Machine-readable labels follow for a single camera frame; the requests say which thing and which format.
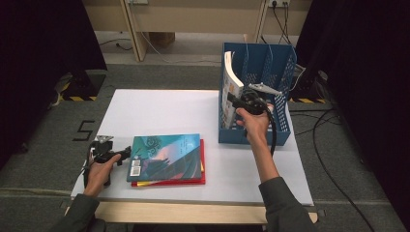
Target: white table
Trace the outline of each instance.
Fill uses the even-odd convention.
[[[206,185],[132,188],[126,182],[126,160],[122,166],[114,166],[111,186],[99,196],[103,203],[97,216],[117,222],[266,223],[250,146],[218,143],[218,100],[218,91],[117,90],[98,135],[113,135],[113,150],[117,151],[132,145],[136,135],[200,133],[205,141]],[[312,206],[289,114],[288,119],[292,133],[284,146],[276,148],[274,159],[295,197],[303,205]],[[80,176],[72,197],[82,192]],[[150,217],[136,209],[166,217]],[[247,218],[241,216],[241,210]],[[235,212],[237,217],[221,217],[226,211]]]

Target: blue plastic crate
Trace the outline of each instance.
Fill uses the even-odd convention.
[[[262,43],[224,43],[220,69],[220,105],[223,84],[224,52],[235,52],[232,58],[233,72],[244,82],[244,91],[250,84],[263,82],[283,93],[282,96],[267,95],[274,106],[273,116],[277,125],[277,146],[283,146],[290,135],[285,107],[292,83],[296,64],[293,46],[285,44]],[[230,129],[221,126],[222,109],[220,106],[219,143],[249,144],[244,137],[244,128],[235,124]],[[268,130],[269,145],[272,141],[272,130]]]

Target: blue file holder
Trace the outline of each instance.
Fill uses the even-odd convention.
[[[223,44],[220,69],[219,143],[249,144],[244,137],[243,127],[234,124],[230,129],[225,129],[221,126],[221,95],[225,51],[234,52],[232,69],[244,83],[244,91],[250,84],[263,82],[264,85],[283,93],[282,96],[267,95],[268,101],[275,106],[273,116],[277,126],[277,146],[283,146],[290,135],[285,107],[296,64],[296,53],[293,46],[263,43]],[[268,130],[269,145],[272,145],[272,134],[272,130]]]

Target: book cover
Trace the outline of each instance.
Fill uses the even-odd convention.
[[[201,178],[190,180],[167,180],[155,182],[132,182],[132,187],[149,187],[149,186],[180,186],[180,185],[205,185],[205,148],[203,139],[200,140],[201,152]]]
[[[240,98],[242,91],[244,90],[244,83],[236,76],[232,70],[232,52],[226,51],[224,53],[224,71],[223,71],[223,84],[222,84],[222,97],[221,97],[221,110],[222,110],[222,127],[229,129],[232,127],[235,121],[235,108],[232,106],[232,102],[228,100],[228,93],[233,94],[235,97]]]
[[[198,133],[136,136],[132,143],[128,182],[201,178]]]

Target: sleeve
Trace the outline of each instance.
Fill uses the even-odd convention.
[[[49,232],[85,231],[99,205],[100,202],[93,197],[77,195],[67,214]]]
[[[259,185],[266,208],[268,231],[317,231],[308,211],[293,196],[283,178]]]

